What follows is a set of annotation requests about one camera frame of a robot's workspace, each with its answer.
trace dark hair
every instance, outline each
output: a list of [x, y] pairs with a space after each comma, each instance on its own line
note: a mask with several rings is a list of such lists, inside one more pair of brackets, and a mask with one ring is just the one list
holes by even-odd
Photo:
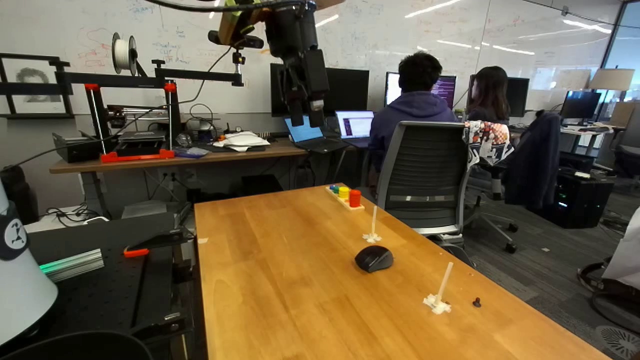
[[442, 65], [432, 55], [418, 51], [405, 57], [398, 66], [398, 85], [405, 92], [431, 91], [442, 73]]
[[509, 83], [507, 72], [499, 66], [483, 67], [476, 74], [475, 81], [477, 82], [477, 99], [472, 100], [468, 111], [474, 108], [492, 109], [499, 120], [508, 119], [510, 110], [507, 102], [507, 84]]
[[40, 79], [42, 79], [42, 82], [45, 84], [49, 83], [49, 77], [47, 76], [47, 74], [44, 73], [44, 71], [34, 69], [31, 67], [23, 67], [22, 69], [20, 69], [20, 71], [18, 71], [18, 73], [15, 75], [15, 79], [19, 83], [23, 83], [24, 78], [30, 78], [32, 76], [39, 77]]

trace gray mesh chair back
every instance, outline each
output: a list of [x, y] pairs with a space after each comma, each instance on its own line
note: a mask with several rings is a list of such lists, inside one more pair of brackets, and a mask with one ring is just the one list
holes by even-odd
[[378, 206], [420, 234], [459, 234], [469, 171], [464, 124], [398, 123], [378, 181]]

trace whiteboard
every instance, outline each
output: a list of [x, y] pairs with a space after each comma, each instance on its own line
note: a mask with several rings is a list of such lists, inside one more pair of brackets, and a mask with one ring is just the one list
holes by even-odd
[[[338, 15], [317, 28], [326, 66], [369, 70], [369, 109], [379, 110], [386, 72], [397, 71], [402, 58], [424, 49], [440, 60], [443, 74], [458, 77], [458, 108], [466, 104], [463, 93], [469, 76], [487, 65], [500, 65], [510, 76], [531, 78], [527, 108], [542, 108], [563, 98], [566, 92], [564, 88], [550, 88], [552, 82], [569, 88], [579, 86], [585, 70], [590, 73], [599, 67], [605, 52], [608, 34], [567, 25], [558, 11], [521, 0], [449, 1], [451, 4], [437, 10], [406, 18], [409, 13], [444, 2], [346, 0], [318, 11], [316, 22]], [[620, 7], [617, 0], [560, 2], [574, 12], [608, 22], [615, 19]], [[2, 9], [0, 51], [59, 56], [71, 63], [69, 71], [74, 72], [114, 74], [111, 37], [116, 31], [121, 37], [136, 38], [140, 63], [149, 74], [153, 73], [150, 61], [155, 58], [164, 59], [167, 67], [175, 69], [206, 70], [226, 51], [207, 39], [208, 31], [218, 28], [219, 14], [210, 18], [207, 13], [160, 8], [144, 0], [3, 0]], [[559, 33], [532, 36], [553, 32]], [[254, 35], [265, 39], [263, 24], [257, 25]], [[535, 55], [501, 51], [493, 45], [525, 49]], [[245, 49], [243, 54], [245, 86], [206, 82], [198, 102], [216, 113], [271, 111], [269, 64], [279, 60], [266, 50]], [[233, 72], [231, 55], [214, 71]], [[180, 100], [192, 98], [200, 85], [194, 80], [177, 83]], [[88, 113], [82, 86], [75, 85], [74, 92], [74, 112]], [[108, 104], [164, 103], [162, 90], [104, 89], [103, 96]], [[181, 110], [187, 112], [188, 108], [182, 105]]]

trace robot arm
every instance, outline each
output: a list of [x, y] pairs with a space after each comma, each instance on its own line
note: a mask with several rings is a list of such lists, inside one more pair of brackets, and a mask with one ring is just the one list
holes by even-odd
[[324, 95], [329, 91], [329, 83], [323, 52], [317, 43], [314, 12], [344, 0], [226, 0], [223, 7], [147, 1], [191, 12], [222, 12], [220, 28], [217, 32], [210, 31], [209, 39], [236, 49], [262, 47], [261, 41], [249, 34], [256, 23], [264, 22], [271, 55], [282, 59], [285, 65], [278, 78], [292, 125], [302, 125], [304, 114], [309, 115], [312, 127], [324, 124]]

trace white 3d printed stand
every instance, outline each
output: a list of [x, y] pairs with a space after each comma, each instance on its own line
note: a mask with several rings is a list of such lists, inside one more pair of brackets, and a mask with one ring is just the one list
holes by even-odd
[[376, 214], [378, 213], [378, 207], [373, 207], [373, 220], [371, 220], [371, 233], [363, 234], [362, 238], [367, 240], [367, 243], [376, 243], [377, 241], [382, 240], [382, 238], [376, 234]]
[[440, 284], [438, 295], [429, 294], [429, 296], [424, 298], [422, 301], [423, 304], [427, 304], [431, 307], [431, 311], [438, 315], [442, 314], [444, 311], [447, 311], [448, 313], [451, 312], [451, 305], [442, 302], [442, 293], [444, 292], [445, 286], [447, 286], [447, 281], [449, 280], [449, 274], [451, 273], [452, 267], [453, 263], [449, 263], [449, 265], [447, 265], [447, 271], [444, 273], [444, 278], [442, 278], [442, 284]]

